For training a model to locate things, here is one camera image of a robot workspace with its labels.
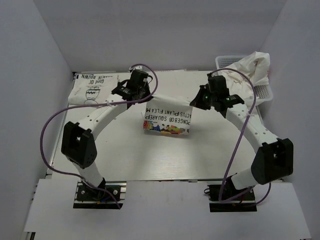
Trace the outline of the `white cartoon print t-shirt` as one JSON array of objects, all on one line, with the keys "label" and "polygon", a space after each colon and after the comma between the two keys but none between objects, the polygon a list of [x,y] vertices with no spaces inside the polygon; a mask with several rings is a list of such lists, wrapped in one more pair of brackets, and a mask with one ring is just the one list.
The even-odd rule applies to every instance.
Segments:
[{"label": "white cartoon print t-shirt", "polygon": [[146,103],[143,129],[164,135],[188,135],[192,111],[184,98],[155,94]]}]

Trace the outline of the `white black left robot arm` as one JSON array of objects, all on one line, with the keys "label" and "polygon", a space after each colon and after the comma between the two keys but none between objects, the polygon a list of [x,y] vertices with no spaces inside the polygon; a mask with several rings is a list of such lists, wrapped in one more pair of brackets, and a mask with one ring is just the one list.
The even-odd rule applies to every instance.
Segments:
[{"label": "white black left robot arm", "polygon": [[130,78],[117,84],[109,97],[95,104],[95,110],[76,123],[69,121],[63,129],[61,152],[78,170],[88,193],[99,200],[105,196],[105,179],[95,160],[98,155],[96,139],[108,124],[134,104],[152,99],[147,72],[135,69]]}]

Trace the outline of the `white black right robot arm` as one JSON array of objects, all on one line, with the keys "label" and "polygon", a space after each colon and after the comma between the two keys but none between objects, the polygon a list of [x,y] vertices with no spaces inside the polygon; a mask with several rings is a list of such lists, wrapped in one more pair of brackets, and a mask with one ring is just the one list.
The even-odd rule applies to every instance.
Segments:
[{"label": "white black right robot arm", "polygon": [[255,152],[249,168],[223,180],[229,198],[236,200],[246,188],[265,185],[293,174],[293,142],[279,138],[252,118],[244,100],[237,94],[230,94],[223,76],[208,77],[208,83],[200,85],[190,106],[202,110],[214,108],[241,132]]}]

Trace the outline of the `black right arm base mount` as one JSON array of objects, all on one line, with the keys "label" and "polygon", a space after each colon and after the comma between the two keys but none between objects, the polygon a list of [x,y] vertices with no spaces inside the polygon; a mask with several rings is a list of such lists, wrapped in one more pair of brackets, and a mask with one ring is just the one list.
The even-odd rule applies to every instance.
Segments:
[{"label": "black right arm base mount", "polygon": [[256,197],[252,188],[235,190],[226,186],[219,201],[219,184],[208,185],[203,193],[208,197],[211,213],[247,213],[256,212]]}]

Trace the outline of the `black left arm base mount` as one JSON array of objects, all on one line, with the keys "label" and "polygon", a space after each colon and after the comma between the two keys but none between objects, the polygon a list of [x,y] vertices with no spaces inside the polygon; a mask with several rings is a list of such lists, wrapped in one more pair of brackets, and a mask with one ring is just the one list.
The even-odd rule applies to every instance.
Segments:
[{"label": "black left arm base mount", "polygon": [[91,189],[82,181],[78,181],[74,200],[74,209],[119,210],[124,204],[127,191],[125,181],[107,181],[104,188],[110,192]]}]

